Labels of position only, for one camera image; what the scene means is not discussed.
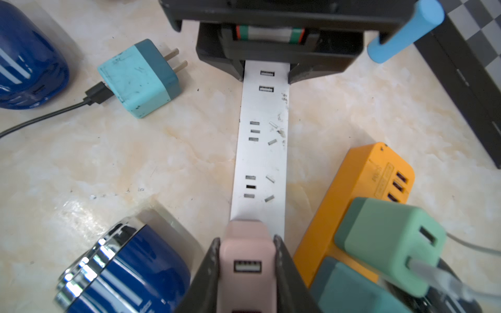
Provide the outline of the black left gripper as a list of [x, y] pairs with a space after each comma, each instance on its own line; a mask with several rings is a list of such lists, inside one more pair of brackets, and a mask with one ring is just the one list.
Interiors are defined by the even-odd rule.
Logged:
[[414, 13], [413, 1], [161, 1], [175, 31], [199, 22], [199, 59], [242, 82], [246, 61], [288, 63], [288, 83], [344, 72], [366, 31], [383, 42]]

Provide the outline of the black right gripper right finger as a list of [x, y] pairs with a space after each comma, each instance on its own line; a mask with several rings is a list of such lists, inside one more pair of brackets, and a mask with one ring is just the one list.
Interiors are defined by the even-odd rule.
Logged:
[[321, 312], [309, 293], [283, 239], [275, 235], [275, 274], [277, 278], [277, 312]]

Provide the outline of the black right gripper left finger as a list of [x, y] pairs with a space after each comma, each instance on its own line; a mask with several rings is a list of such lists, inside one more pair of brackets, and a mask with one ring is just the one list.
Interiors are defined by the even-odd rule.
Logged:
[[220, 238], [215, 238], [175, 313], [214, 313], [220, 274]]

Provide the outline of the pink usb charger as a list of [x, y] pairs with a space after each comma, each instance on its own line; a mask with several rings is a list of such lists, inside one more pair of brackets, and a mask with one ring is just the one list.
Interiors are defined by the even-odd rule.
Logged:
[[264, 223], [229, 222], [219, 249], [217, 312], [277, 312], [275, 258]]

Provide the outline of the white power strip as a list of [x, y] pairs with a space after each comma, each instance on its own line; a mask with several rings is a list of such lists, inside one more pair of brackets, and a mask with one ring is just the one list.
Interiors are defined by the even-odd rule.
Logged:
[[290, 85], [288, 63], [246, 61], [231, 220], [259, 220], [283, 237]]

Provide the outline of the teal usb charger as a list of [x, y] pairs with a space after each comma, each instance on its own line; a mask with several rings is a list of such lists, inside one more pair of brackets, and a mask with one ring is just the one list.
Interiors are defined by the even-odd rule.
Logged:
[[187, 61], [171, 67], [168, 61], [179, 54], [176, 48], [163, 56], [145, 39], [99, 65], [97, 70], [123, 107], [142, 119], [181, 94], [177, 73]]

